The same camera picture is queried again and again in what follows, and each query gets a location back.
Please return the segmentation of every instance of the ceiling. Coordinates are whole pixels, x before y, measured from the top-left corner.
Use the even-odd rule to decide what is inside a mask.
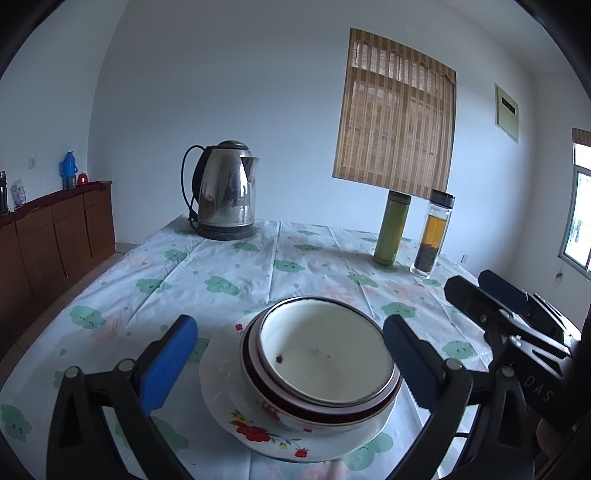
[[[489,32],[532,73],[572,71],[544,27],[515,0],[443,0]]]

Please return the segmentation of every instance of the electric kettle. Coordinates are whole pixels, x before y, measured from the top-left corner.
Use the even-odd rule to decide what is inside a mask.
[[[183,186],[184,163],[187,154],[201,148],[193,173],[193,197],[187,201]],[[189,207],[191,225],[197,223],[197,233],[214,240],[239,240],[254,235],[255,170],[259,159],[248,147],[235,140],[203,148],[194,145],[187,150],[181,166],[181,187]],[[193,201],[198,204],[197,212]]]

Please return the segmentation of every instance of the table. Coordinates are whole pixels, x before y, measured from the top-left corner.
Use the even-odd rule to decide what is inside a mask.
[[[393,267],[371,260],[376,235],[319,225],[259,220],[245,241],[197,236],[178,218],[126,254],[67,306],[34,342],[0,391],[0,427],[23,465],[43,479],[47,435],[63,372],[112,369],[137,358],[180,314],[197,320],[199,340],[164,407],[152,416],[197,479],[361,480],[384,478],[426,421],[406,386],[374,442],[341,460],[295,465],[240,445],[211,418],[200,394],[199,361],[208,340],[227,322],[280,299],[320,295],[344,301],[380,325],[399,313],[444,358],[485,370],[491,361],[483,331],[448,304],[443,284],[476,279],[442,255],[429,280],[410,274],[417,243],[403,238]],[[475,410],[461,428],[469,429]],[[106,418],[129,470],[143,477],[111,409]],[[464,439],[456,439],[441,472],[453,467]]]

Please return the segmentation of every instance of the plastic bag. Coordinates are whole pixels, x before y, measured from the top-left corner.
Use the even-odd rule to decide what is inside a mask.
[[[25,194],[25,186],[21,179],[17,179],[10,187],[12,192],[12,199],[14,201],[14,208],[19,208],[27,202],[27,195]]]

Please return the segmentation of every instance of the bamboo blind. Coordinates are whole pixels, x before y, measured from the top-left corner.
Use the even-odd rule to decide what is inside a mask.
[[[455,119],[454,70],[351,29],[333,177],[423,198],[445,192]]]
[[[591,147],[591,132],[581,130],[580,128],[573,128],[573,143]]]

